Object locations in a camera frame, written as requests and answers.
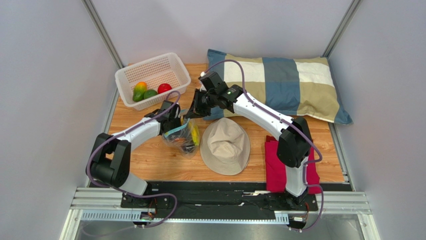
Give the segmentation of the clear zip top bag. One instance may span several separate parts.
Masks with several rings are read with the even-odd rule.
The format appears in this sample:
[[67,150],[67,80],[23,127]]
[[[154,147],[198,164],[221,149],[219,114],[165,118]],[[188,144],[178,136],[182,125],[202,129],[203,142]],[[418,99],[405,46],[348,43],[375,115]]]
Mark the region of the clear zip top bag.
[[178,128],[175,128],[175,129],[170,130],[170,131],[166,132],[165,134],[163,134],[162,139],[163,139],[163,141],[166,145],[179,150],[185,158],[191,159],[197,153],[199,146],[200,146],[200,143],[199,143],[199,146],[196,147],[196,151],[192,154],[185,154],[182,150],[183,145],[194,144],[194,142],[192,140],[192,136],[191,136],[191,130],[189,128],[189,122],[191,120],[193,120],[195,122],[195,120],[185,118],[184,116],[187,112],[188,112],[187,109],[183,109],[180,112],[182,125]]

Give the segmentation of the red fake apple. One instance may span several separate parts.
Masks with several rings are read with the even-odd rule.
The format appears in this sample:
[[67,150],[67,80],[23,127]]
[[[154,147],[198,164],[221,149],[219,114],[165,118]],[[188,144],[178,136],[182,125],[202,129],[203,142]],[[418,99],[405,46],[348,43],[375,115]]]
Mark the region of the red fake apple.
[[172,86],[170,84],[162,83],[158,86],[157,93],[162,94],[162,93],[165,93],[167,91],[170,91],[171,89],[172,89]]

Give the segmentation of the green fake avocado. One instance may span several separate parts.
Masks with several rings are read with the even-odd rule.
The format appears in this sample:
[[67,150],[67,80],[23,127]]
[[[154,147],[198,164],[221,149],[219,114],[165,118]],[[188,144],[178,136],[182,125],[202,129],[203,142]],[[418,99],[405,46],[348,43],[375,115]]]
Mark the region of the green fake avocado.
[[155,97],[156,95],[158,95],[158,92],[154,89],[148,89],[144,94],[143,94],[143,99],[147,100],[149,98]]

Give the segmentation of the green orange fake mango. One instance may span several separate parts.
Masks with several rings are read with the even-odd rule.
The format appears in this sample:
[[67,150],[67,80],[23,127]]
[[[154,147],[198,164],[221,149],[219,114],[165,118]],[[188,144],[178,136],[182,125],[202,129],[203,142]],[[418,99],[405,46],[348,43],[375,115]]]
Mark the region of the green orange fake mango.
[[145,92],[148,90],[147,84],[143,81],[138,82],[133,88],[132,100],[134,102],[140,102],[144,100]]

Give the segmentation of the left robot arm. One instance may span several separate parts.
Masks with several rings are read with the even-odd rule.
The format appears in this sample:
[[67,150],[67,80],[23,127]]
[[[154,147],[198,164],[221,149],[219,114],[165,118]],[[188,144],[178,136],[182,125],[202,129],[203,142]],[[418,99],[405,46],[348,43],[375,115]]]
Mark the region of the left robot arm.
[[177,102],[165,100],[161,108],[146,114],[131,127],[114,134],[99,134],[86,166],[90,181],[132,197],[143,196],[148,183],[130,172],[131,153],[144,142],[178,127],[180,111]]

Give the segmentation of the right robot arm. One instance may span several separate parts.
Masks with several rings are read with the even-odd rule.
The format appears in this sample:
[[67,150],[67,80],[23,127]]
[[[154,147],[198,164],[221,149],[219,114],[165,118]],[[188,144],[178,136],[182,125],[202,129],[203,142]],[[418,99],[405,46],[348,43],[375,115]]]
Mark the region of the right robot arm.
[[203,72],[198,79],[203,88],[195,90],[184,117],[204,118],[218,107],[245,117],[269,132],[278,141],[276,156],[285,165],[286,194],[300,205],[308,194],[306,165],[313,147],[307,121],[303,117],[292,118],[278,113],[239,85],[228,86],[215,71]]

